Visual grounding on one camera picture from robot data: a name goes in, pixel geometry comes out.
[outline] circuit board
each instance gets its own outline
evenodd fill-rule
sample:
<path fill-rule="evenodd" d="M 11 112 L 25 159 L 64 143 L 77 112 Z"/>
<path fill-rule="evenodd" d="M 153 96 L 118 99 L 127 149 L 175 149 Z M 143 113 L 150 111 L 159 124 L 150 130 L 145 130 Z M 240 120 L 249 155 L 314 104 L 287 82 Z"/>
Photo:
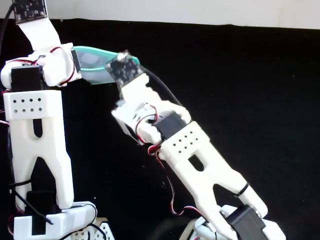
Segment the circuit board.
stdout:
<path fill-rule="evenodd" d="M 46 18 L 46 0 L 19 0 L 14 8 L 16 24 Z"/>
<path fill-rule="evenodd" d="M 112 61 L 108 62 L 105 68 L 114 81 L 121 85 L 121 87 L 143 73 L 130 56 L 126 56 L 122 59 L 118 59 L 116 57 Z"/>

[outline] black cable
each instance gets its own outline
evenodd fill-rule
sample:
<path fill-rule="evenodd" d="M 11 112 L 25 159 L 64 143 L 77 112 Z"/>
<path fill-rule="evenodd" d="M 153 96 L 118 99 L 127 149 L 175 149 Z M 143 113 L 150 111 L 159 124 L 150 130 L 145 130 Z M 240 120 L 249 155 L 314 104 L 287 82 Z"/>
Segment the black cable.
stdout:
<path fill-rule="evenodd" d="M 23 202 L 25 205 L 27 205 L 29 208 L 31 208 L 37 215 L 39 215 L 40 217 L 44 218 L 44 220 L 49 223 L 50 225 L 53 225 L 53 222 L 48 219 L 45 215 L 43 215 L 41 212 L 39 212 L 37 209 L 35 209 L 34 206 L 31 205 L 31 203 L 29 203 L 27 200 L 25 200 L 17 191 L 15 188 L 11 189 L 12 192 L 21 200 L 21 202 Z"/>
<path fill-rule="evenodd" d="M 16 6 L 16 2 L 13 1 L 9 7 L 8 12 L 6 13 L 6 15 L 3 19 L 3 22 L 2 22 L 2 25 L 0 28 L 0 56 L 1 56 L 2 44 L 3 44 L 4 36 L 5 36 L 5 30 L 8 25 L 8 21 L 9 21 L 9 17 L 11 15 L 11 12 L 15 9 L 15 6 Z"/>
<path fill-rule="evenodd" d="M 97 225 L 95 225 L 95 224 L 93 224 L 93 223 L 90 223 L 88 226 L 91 226 L 91 227 L 94 227 L 95 229 L 97 229 L 97 230 L 102 234 L 102 236 L 104 237 L 104 239 L 107 240 L 107 236 L 106 236 L 105 232 L 102 231 L 102 230 L 100 229 L 100 227 L 98 227 Z"/>
<path fill-rule="evenodd" d="M 139 65 L 142 71 L 144 71 L 146 74 L 148 74 L 153 80 L 155 80 L 172 98 L 175 104 L 182 106 L 181 102 L 177 99 L 177 97 L 173 94 L 173 92 L 168 88 L 168 86 L 158 77 L 155 75 L 152 71 L 148 70 L 144 66 Z"/>

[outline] white wall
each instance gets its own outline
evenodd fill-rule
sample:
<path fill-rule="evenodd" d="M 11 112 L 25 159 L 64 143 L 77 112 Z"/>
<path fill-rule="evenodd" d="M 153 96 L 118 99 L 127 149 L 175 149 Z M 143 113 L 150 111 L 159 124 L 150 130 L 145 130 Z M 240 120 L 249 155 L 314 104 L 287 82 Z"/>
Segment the white wall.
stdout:
<path fill-rule="evenodd" d="M 0 0 L 3 18 L 11 0 Z M 54 19 L 320 29 L 320 0 L 46 0 Z"/>

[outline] robotic arm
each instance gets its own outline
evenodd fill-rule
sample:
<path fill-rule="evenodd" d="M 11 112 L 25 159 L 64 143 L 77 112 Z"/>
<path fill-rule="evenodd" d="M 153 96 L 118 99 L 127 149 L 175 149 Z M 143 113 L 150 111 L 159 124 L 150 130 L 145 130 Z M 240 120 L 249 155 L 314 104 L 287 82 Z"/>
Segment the robotic arm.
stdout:
<path fill-rule="evenodd" d="M 126 52 L 109 62 L 106 69 L 122 98 L 112 111 L 113 117 L 124 133 L 140 145 L 155 146 L 157 156 L 168 163 L 192 194 L 206 222 L 203 228 L 212 233 L 212 238 L 208 233 L 204 239 L 216 239 L 213 233 L 218 233 L 219 239 L 229 240 L 286 239 L 276 223 L 263 219 L 268 212 L 265 203 L 222 158 L 189 112 L 179 102 L 162 100 L 147 86 L 147 69 L 135 64 Z M 193 164 L 195 160 L 200 162 L 200 169 Z M 243 205 L 220 208 L 214 184 L 234 193 Z"/>

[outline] black fabric backdrop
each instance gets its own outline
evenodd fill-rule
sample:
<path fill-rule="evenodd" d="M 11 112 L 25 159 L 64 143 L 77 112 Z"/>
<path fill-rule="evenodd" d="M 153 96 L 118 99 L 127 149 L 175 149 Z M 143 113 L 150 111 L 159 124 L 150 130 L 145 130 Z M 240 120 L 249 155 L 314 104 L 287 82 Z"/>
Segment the black fabric backdrop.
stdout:
<path fill-rule="evenodd" d="M 287 239 L 317 238 L 320 31 L 80 19 L 53 24 L 63 43 L 113 52 L 128 49 L 139 57 L 251 183 L 268 206 L 268 219 L 281 226 Z M 11 21 L 1 64 L 31 51 Z M 173 218 L 169 211 L 171 193 L 161 168 L 111 116 L 116 86 L 79 80 L 62 94 L 75 201 L 95 203 L 118 240 L 179 239 L 180 230 L 170 227 L 185 219 Z M 0 126 L 0 142 L 0 235 L 10 239 L 5 126 Z M 169 174 L 177 209 L 194 204 Z M 45 175 L 38 167 L 36 176 Z M 238 203 L 220 188 L 216 195 L 221 205 Z M 196 217 L 189 211 L 186 216 Z M 170 229 L 161 238 L 165 226 Z"/>

